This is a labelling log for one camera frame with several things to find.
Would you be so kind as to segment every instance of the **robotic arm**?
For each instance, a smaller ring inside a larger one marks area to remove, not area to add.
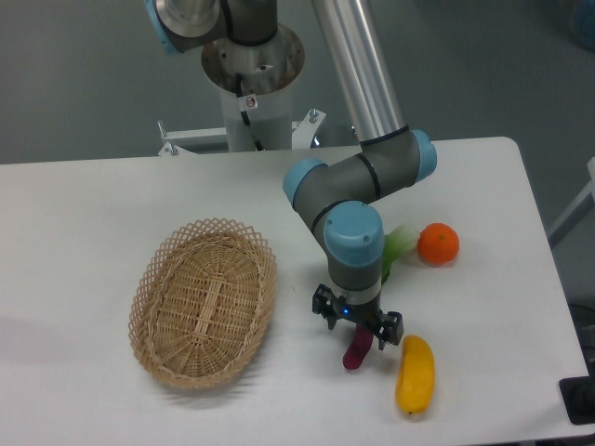
[[[397,345],[399,313],[380,309],[384,230],[369,203],[412,186],[436,167],[436,150],[423,132],[406,124],[380,48],[367,0],[313,0],[333,55],[362,152],[326,165],[305,159],[284,179],[284,191],[328,258],[330,286],[312,299],[332,329],[360,323]]]
[[[301,43],[277,23],[275,0],[146,2],[166,49],[185,51],[220,39],[210,44],[216,50],[205,46],[203,64],[211,80],[238,98],[278,92],[301,70]],[[329,329],[341,319],[361,324],[382,349],[386,342],[399,344],[403,323],[399,313],[380,309],[384,230],[368,205],[430,175],[436,150],[403,118],[368,0],[312,2],[362,152],[333,165],[302,160],[285,176],[284,192],[328,258],[330,286],[316,290],[313,312],[327,319]],[[251,137],[260,142],[268,133]]]

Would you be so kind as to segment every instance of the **gray floor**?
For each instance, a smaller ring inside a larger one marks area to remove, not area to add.
[[[515,139],[549,225],[595,156],[595,54],[573,42],[560,2],[372,4],[411,126],[434,139]],[[163,54],[141,0],[5,0],[1,12],[0,163],[154,155],[159,119],[222,125],[199,52]],[[295,118],[324,110],[323,144],[352,143],[310,2],[280,0],[280,17],[307,51]],[[595,294],[592,214],[554,252],[574,300]]]

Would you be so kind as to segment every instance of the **green vegetable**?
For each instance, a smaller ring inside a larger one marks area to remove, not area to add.
[[[389,278],[392,263],[404,253],[414,249],[417,246],[418,240],[419,231],[409,224],[397,226],[389,234],[384,236],[382,283]]]

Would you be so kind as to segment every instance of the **blue joint cap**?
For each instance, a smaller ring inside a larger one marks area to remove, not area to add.
[[[176,47],[172,45],[172,43],[167,38],[167,34],[163,27],[161,26],[161,22],[157,17],[157,10],[155,9],[155,3],[153,0],[145,0],[145,7],[147,8],[147,13],[149,14],[149,19],[151,19],[152,27],[157,32],[159,36],[159,42],[161,42],[161,46],[164,48],[165,52],[172,56],[174,54],[179,54],[179,51],[176,50]]]
[[[300,162],[295,163],[293,167],[289,169],[289,172],[287,172],[283,180],[283,190],[287,196],[287,200],[291,203],[291,207],[294,207],[296,192],[298,191],[302,180],[314,167],[318,167],[319,165],[326,164],[317,158],[305,158]]]
[[[348,267],[366,267],[382,256],[384,230],[377,210],[362,202],[335,206],[324,222],[329,255]]]
[[[430,137],[421,130],[412,130],[411,133],[417,140],[419,147],[419,169],[417,170],[416,183],[429,177],[436,170],[438,155]]]

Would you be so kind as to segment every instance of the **black cable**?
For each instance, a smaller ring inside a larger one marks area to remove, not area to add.
[[[242,75],[240,73],[235,74],[235,96],[237,98],[242,97]],[[248,127],[248,131],[250,132],[250,135],[252,135],[252,140],[254,141],[254,145],[255,145],[257,151],[264,151],[264,147],[262,147],[262,143],[260,142],[260,139],[254,133],[254,129],[251,125],[252,123],[250,123],[250,118],[248,117],[248,112],[240,111],[240,114],[242,115],[242,121],[244,121],[245,126]]]

